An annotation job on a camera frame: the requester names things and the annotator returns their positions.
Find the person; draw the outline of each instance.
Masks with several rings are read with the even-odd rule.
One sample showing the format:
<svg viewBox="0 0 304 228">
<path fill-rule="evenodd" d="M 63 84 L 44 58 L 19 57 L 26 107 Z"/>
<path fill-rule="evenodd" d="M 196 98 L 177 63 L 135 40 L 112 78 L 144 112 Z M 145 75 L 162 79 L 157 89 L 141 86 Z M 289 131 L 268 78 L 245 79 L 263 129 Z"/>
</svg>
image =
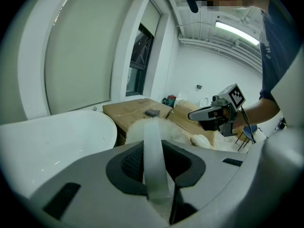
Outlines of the person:
<svg viewBox="0 0 304 228">
<path fill-rule="evenodd" d="M 280 81 L 296 57 L 302 39 L 290 14 L 279 0 L 207 0 L 207 5 L 257 7 L 263 23 L 260 35 L 263 80 L 259 101 L 246 108 L 251 125 L 270 120 L 280 111 L 271 90 Z M 233 128 L 247 125 L 242 114 L 237 114 Z"/>
</svg>

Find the person's arm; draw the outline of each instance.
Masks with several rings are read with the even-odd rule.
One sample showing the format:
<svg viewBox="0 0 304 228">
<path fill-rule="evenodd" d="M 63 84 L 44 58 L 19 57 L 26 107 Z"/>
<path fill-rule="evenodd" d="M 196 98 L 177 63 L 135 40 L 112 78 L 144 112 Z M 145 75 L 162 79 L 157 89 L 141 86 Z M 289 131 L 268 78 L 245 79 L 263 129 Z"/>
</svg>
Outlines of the person's arm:
<svg viewBox="0 0 304 228">
<path fill-rule="evenodd" d="M 272 100 L 268 100 L 265 98 L 261 98 L 256 104 L 244 109 L 249 121 L 250 125 L 260 124 L 268 121 L 278 114 L 280 108 L 276 104 L 276 102 Z M 239 111 L 237 114 L 237 118 L 233 123 L 233 129 L 238 127 L 246 126 L 247 123 L 243 117 L 243 114 Z"/>
</svg>

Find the window frame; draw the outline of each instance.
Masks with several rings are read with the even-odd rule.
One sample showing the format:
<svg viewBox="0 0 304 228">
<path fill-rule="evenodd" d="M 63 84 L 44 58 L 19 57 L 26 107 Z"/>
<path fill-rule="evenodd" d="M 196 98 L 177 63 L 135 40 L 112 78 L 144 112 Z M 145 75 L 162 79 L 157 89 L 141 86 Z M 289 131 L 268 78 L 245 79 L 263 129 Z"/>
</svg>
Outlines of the window frame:
<svg viewBox="0 0 304 228">
<path fill-rule="evenodd" d="M 135 85 L 138 86 L 137 91 L 129 91 L 129 92 L 126 91 L 125 96 L 142 95 L 143 94 L 143 88 L 144 88 L 144 83 L 145 83 L 145 80 L 146 80 L 147 68 L 148 68 L 149 59 L 150 59 L 151 50 L 152 50 L 152 45 L 153 45 L 153 41 L 154 41 L 154 36 L 142 24 L 139 25 L 138 29 L 149 38 L 147 53 L 146 53 L 145 58 L 144 58 L 144 66 L 142 66 L 142 65 L 140 65 L 136 62 L 130 61 L 130 66 L 129 67 L 141 70 L 141 75 L 140 75 L 140 78 L 138 79 L 139 82 L 135 83 Z"/>
</svg>

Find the window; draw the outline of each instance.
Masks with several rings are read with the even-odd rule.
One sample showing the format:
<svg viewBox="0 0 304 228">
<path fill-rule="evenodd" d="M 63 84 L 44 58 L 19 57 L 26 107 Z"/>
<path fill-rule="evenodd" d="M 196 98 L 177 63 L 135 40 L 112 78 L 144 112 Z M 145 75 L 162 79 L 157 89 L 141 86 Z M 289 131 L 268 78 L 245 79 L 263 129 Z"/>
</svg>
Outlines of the window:
<svg viewBox="0 0 304 228">
<path fill-rule="evenodd" d="M 126 96 L 142 95 L 153 36 L 140 24 L 133 46 Z"/>
</svg>

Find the ceiling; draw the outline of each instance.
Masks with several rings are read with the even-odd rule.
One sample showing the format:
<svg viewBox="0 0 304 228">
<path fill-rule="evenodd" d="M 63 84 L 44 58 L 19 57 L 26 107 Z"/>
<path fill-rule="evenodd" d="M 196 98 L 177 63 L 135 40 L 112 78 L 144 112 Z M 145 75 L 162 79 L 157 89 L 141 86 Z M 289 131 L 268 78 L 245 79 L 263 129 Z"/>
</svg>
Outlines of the ceiling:
<svg viewBox="0 0 304 228">
<path fill-rule="evenodd" d="M 206 7 L 200 7 L 198 13 L 192 13 L 186 0 L 169 1 L 172 5 L 177 23 L 179 25 L 187 25 L 180 27 L 181 37 L 183 38 L 210 41 L 212 38 L 216 37 L 232 43 L 235 43 L 240 39 L 239 36 L 231 32 L 216 28 L 215 22 L 221 21 L 236 27 L 259 40 L 262 15 L 258 8 L 228 9 L 220 7 L 219 11 L 207 11 Z M 242 17 L 248 17 L 250 21 L 249 24 L 242 23 Z"/>
</svg>

